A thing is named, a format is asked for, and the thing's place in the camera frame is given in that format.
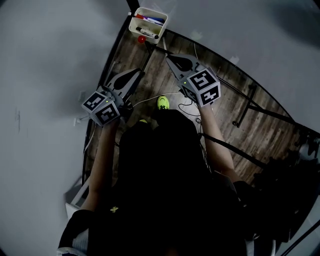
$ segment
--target white plastic container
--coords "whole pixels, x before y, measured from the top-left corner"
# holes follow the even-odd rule
[[[131,31],[131,33],[133,34],[134,37],[137,38],[139,36],[144,36],[145,39],[148,42],[152,43],[152,44],[159,43],[163,33],[166,30],[167,24],[168,24],[168,15],[166,15],[164,13],[161,13],[161,12],[158,12],[158,11],[155,11],[155,10],[147,9],[147,8],[144,8],[144,7],[139,7],[135,11],[134,16],[136,16],[137,14],[140,14],[140,15],[143,15],[143,16],[147,16],[147,17],[156,17],[156,18],[164,19],[164,24],[163,24],[163,26],[161,26],[161,25],[154,24],[154,23],[152,23],[150,21],[147,21],[147,20],[143,20],[143,19],[140,19],[140,18],[132,17],[130,25],[129,25],[129,30]],[[158,39],[154,39],[151,36],[142,34],[137,30],[137,27],[140,27],[140,28],[142,28],[144,30],[149,30],[152,33],[158,35],[159,38]]]

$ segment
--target yellow-green shoe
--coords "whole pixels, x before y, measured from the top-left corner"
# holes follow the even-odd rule
[[[166,96],[160,96],[158,98],[158,109],[159,110],[168,110],[170,108],[169,100]]]

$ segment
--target person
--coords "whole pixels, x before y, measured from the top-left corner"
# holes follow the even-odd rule
[[[141,120],[119,143],[119,120],[102,129],[89,193],[68,222],[58,255],[246,255],[229,150],[205,139],[207,167],[191,120],[158,98],[152,130]],[[223,141],[210,104],[198,107],[203,132]]]

